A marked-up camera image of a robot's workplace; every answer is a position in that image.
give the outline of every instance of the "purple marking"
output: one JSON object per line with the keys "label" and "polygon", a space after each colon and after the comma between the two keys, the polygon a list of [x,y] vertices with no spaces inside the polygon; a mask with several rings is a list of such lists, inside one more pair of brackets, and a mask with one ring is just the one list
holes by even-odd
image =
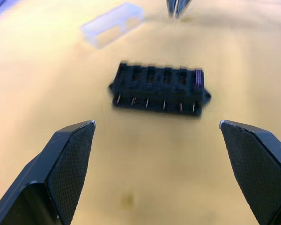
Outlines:
{"label": "purple marking", "polygon": [[196,70],[196,87],[202,87],[202,71]]}

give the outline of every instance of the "wooden table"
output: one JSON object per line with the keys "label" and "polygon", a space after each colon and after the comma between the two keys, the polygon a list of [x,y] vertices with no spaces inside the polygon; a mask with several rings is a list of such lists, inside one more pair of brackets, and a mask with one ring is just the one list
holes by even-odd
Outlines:
{"label": "wooden table", "polygon": [[[281,0],[263,1],[194,0],[171,21],[165,1],[131,0],[146,22],[102,50],[79,27],[122,0],[19,1],[0,16],[0,198],[55,131],[95,120],[73,225],[257,224],[218,125],[281,140]],[[213,99],[200,120],[115,110],[121,60],[203,67]]]}

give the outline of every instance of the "textured gripper pad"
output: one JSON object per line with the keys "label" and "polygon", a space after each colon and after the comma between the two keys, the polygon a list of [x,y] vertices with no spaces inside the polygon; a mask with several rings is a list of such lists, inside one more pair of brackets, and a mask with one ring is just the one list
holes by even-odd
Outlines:
{"label": "textured gripper pad", "polygon": [[84,184],[94,134],[88,124],[68,140],[48,178],[52,199],[64,225],[70,225]]}
{"label": "textured gripper pad", "polygon": [[221,125],[235,178],[260,225],[270,224],[281,206],[281,165],[254,134]]}

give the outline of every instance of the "transparent plastic block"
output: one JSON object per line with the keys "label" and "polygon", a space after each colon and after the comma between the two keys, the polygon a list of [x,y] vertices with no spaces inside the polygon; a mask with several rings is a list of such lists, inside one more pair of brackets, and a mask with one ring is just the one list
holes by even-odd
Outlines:
{"label": "transparent plastic block", "polygon": [[126,2],[81,27],[86,39],[101,48],[118,39],[144,21],[144,10]]}

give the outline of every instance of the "metal pin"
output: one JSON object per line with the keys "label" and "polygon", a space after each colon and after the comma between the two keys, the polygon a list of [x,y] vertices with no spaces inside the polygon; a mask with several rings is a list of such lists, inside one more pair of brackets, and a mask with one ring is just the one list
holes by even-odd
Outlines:
{"label": "metal pin", "polygon": [[134,97],[134,98],[132,99],[131,105],[133,105],[133,104],[135,103],[135,101],[136,101],[136,98]]}
{"label": "metal pin", "polygon": [[163,101],[163,110],[165,109],[165,99]]}
{"label": "metal pin", "polygon": [[117,99],[117,104],[120,102],[121,94],[119,94],[118,99]]}
{"label": "metal pin", "polygon": [[147,98],[146,109],[148,108],[149,98]]}

